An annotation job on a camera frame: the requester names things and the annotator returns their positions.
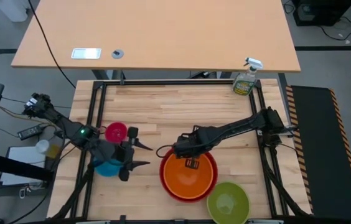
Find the spray nozzle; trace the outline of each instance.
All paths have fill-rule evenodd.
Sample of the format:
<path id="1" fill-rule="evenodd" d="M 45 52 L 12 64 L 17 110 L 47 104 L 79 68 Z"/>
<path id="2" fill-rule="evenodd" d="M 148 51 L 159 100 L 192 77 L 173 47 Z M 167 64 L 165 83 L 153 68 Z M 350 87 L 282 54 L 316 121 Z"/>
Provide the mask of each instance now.
<path id="1" fill-rule="evenodd" d="M 263 63 L 261 63 L 259 60 L 256 60 L 254 58 L 246 58 L 245 61 L 246 63 L 244 64 L 244 66 L 250 65 L 251 71 L 256 71 L 264 68 Z"/>

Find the orange bowl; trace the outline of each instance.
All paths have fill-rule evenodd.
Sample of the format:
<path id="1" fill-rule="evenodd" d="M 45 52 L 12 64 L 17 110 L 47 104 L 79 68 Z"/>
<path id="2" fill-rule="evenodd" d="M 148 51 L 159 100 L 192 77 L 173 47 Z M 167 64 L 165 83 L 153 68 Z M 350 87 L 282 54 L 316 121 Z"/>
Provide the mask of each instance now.
<path id="1" fill-rule="evenodd" d="M 196 202 L 205 198 L 217 182 L 217 165 L 210 153 L 196 159 L 198 169 L 185 167 L 185 159 L 176 159 L 171 149 L 161 162 L 160 177 L 165 190 L 182 202 Z"/>

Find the clear bottle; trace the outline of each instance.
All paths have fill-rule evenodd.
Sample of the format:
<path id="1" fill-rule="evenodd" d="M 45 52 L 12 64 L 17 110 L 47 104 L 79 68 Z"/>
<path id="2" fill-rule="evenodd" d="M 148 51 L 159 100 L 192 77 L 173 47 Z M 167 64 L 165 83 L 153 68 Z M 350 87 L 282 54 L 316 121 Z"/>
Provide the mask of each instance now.
<path id="1" fill-rule="evenodd" d="M 243 96 L 249 95 L 254 85 L 256 84 L 255 73 L 259 69 L 263 69 L 263 64 L 256 59 L 246 58 L 246 65 L 250 65 L 250 68 L 246 73 L 239 73 L 233 81 L 232 90 Z"/>

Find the black panel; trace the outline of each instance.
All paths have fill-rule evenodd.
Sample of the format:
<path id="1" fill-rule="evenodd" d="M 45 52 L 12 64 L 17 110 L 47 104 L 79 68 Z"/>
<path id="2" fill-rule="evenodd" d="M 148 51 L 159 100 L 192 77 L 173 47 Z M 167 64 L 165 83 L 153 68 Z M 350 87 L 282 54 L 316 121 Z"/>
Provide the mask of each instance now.
<path id="1" fill-rule="evenodd" d="M 313 212 L 351 219 L 351 169 L 330 90 L 292 88 Z"/>

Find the wooden tabletop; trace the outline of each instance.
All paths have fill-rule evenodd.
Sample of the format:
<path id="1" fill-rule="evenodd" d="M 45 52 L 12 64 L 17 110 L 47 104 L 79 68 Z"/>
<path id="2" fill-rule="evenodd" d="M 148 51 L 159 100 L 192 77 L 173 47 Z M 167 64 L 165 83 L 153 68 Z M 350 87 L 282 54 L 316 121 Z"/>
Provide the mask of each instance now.
<path id="1" fill-rule="evenodd" d="M 300 72 L 281 0 L 41 0 L 36 14 L 63 68 L 239 71 L 253 57 Z M 74 48 L 101 58 L 71 59 Z M 55 67 L 34 18 L 12 66 Z"/>
<path id="2" fill-rule="evenodd" d="M 276 109 L 283 121 L 287 121 L 277 80 L 261 82 L 267 106 Z M 70 119 L 86 122 L 92 84 L 92 81 L 78 82 Z M 138 127 L 140 141 L 157 149 L 172 144 L 181 133 L 191 132 L 194 124 L 221 126 L 249 116 L 251 109 L 248 97 L 234 94 L 230 85 L 109 86 L 103 125 L 121 121 L 128 126 Z M 282 141 L 293 147 L 292 139 L 282 137 Z M 284 146 L 278 146 L 277 149 L 285 189 L 303 210 L 309 212 L 296 153 Z M 247 191 L 251 203 L 250 218 L 269 218 L 271 215 L 256 134 L 249 132 L 224 140 L 210 153 L 218 165 L 218 181 L 232 180 Z M 72 193 L 79 157 L 80 151 L 74 150 L 59 164 L 48 217 L 56 214 Z M 154 152 L 137 148 L 134 159 L 151 163 L 132 171 L 128 182 L 122 182 L 118 177 L 95 174 L 89 220 L 117 220 L 120 215 L 127 215 L 127 219 L 131 220 L 210 218 L 205 200 L 182 203 L 166 193 L 159 179 L 161 159 Z M 281 214 L 276 190 L 274 196 L 278 213 Z M 79 199 L 79 215 L 83 198 L 84 192 Z"/>

